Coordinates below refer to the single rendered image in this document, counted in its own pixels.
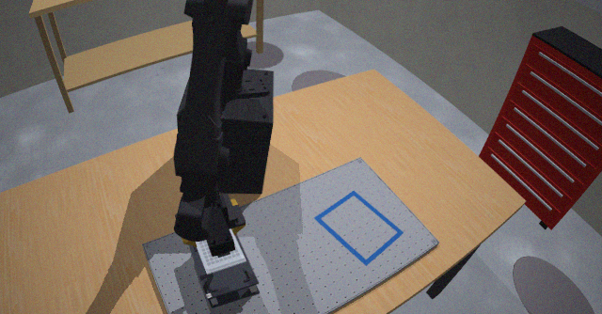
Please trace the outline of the white well plate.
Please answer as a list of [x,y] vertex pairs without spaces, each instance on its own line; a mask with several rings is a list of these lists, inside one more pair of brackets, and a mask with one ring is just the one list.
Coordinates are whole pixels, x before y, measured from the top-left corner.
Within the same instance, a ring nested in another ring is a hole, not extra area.
[[235,250],[231,251],[230,255],[226,255],[225,257],[212,257],[206,240],[202,242],[196,242],[197,249],[207,275],[246,262],[246,258],[231,229],[230,232],[234,240]]

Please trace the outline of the blue tape outline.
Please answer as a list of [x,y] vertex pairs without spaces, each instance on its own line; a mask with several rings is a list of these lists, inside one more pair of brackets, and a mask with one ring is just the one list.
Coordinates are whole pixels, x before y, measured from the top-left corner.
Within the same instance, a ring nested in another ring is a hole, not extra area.
[[[340,206],[343,202],[348,200],[350,197],[355,196],[359,199],[363,204],[365,204],[370,210],[372,210],[375,214],[377,214],[382,220],[384,220],[388,225],[390,225],[393,229],[397,231],[397,233],[388,240],[383,246],[381,246],[376,252],[374,252],[369,258],[364,259],[357,251],[349,245],[341,236],[339,236],[331,227],[329,227],[321,218],[332,212],[334,209]],[[343,244],[353,255],[355,255],[362,263],[366,266],[373,261],[377,256],[379,256],[385,249],[387,249],[394,241],[396,241],[403,232],[397,228],[393,223],[391,223],[382,213],[380,213],[377,209],[375,209],[370,203],[368,203],[364,198],[362,198],[355,191],[351,192],[349,195],[342,198],[340,201],[329,207],[324,212],[320,213],[314,219],[320,223],[330,234],[332,234],[341,244]]]

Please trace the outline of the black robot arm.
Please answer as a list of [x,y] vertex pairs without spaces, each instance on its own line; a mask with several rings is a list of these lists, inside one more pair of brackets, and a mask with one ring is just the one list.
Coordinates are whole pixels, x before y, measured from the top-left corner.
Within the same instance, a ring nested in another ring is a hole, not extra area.
[[227,204],[217,186],[230,163],[230,149],[222,147],[220,100],[269,94],[262,77],[243,78],[252,50],[241,28],[249,24],[252,5],[253,0],[186,0],[184,8],[193,18],[193,55],[174,149],[183,193],[174,231],[188,241],[206,240],[212,257],[235,250]]

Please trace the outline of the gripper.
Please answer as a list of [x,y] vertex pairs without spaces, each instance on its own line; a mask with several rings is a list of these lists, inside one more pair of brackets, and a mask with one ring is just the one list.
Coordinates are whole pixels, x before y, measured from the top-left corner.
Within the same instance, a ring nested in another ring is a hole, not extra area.
[[[241,212],[239,205],[237,204],[235,199],[230,199],[228,194],[223,194],[223,197],[226,201],[228,214],[230,222],[228,223],[229,229],[232,230],[234,236],[240,231],[242,228],[246,226],[246,220]],[[197,247],[196,242],[188,241],[182,238],[182,242],[184,244],[193,245]]]

